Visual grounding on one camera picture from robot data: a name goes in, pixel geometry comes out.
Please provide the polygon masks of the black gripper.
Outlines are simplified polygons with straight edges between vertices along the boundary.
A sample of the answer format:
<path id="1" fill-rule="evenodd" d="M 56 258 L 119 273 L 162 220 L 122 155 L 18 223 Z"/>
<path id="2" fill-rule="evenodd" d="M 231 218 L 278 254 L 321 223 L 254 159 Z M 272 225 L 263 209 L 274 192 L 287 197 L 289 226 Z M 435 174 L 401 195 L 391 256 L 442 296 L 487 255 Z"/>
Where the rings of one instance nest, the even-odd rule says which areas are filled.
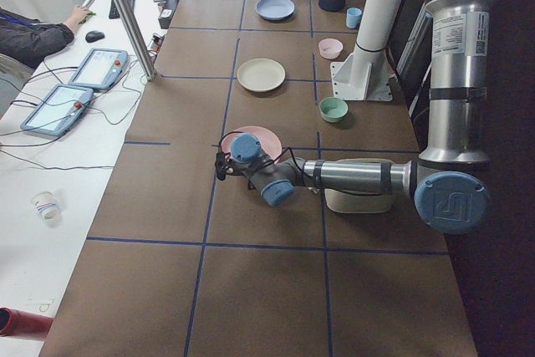
<path id="1" fill-rule="evenodd" d="M 215 159 L 216 177 L 219 181 L 224 181 L 227 176 L 241 176 L 242 172 L 237 168 L 236 163 L 231 158 L 229 152 L 218 151 Z"/>

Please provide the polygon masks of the person's dark sleeved forearm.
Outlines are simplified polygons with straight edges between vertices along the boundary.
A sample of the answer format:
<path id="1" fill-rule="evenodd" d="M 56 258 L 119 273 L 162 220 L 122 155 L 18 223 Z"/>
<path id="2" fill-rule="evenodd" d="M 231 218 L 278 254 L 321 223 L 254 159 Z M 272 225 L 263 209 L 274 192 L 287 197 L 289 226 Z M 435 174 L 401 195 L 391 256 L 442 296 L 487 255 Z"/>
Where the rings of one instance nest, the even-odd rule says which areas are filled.
<path id="1" fill-rule="evenodd" d="M 63 23 L 42 23 L 1 9 L 1 54 L 36 69 L 46 57 L 62 51 L 74 40 Z"/>

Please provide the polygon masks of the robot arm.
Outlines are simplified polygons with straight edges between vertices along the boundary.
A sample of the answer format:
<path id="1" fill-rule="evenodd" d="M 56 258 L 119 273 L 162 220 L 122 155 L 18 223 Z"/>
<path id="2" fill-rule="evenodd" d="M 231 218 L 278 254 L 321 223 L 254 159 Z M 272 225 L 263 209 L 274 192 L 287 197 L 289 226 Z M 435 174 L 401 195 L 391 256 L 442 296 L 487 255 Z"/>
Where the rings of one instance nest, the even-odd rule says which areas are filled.
<path id="1" fill-rule="evenodd" d="M 489 163 L 481 131 L 489 12 L 496 1 L 424 1 L 432 20 L 429 126 L 427 146 L 416 161 L 280 161 L 255 135 L 236 131 L 229 151 L 217 154 L 218 179 L 245 177 L 273 207 L 298 186 L 351 196 L 404 192 L 428 226 L 447 234 L 473 231 L 490 206 L 487 187 L 475 174 Z"/>

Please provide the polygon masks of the person's hand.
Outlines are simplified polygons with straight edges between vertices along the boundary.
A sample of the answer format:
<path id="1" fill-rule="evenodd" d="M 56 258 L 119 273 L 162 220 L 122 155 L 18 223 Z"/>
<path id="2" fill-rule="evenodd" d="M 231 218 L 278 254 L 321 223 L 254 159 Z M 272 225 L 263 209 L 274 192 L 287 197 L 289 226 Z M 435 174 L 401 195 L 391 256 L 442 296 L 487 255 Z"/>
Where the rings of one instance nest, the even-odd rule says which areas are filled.
<path id="1" fill-rule="evenodd" d="M 70 16 L 64 21 L 64 25 L 69 28 L 72 33 L 76 33 L 84 21 L 92 15 L 93 12 L 89 8 L 77 5 L 74 7 Z"/>

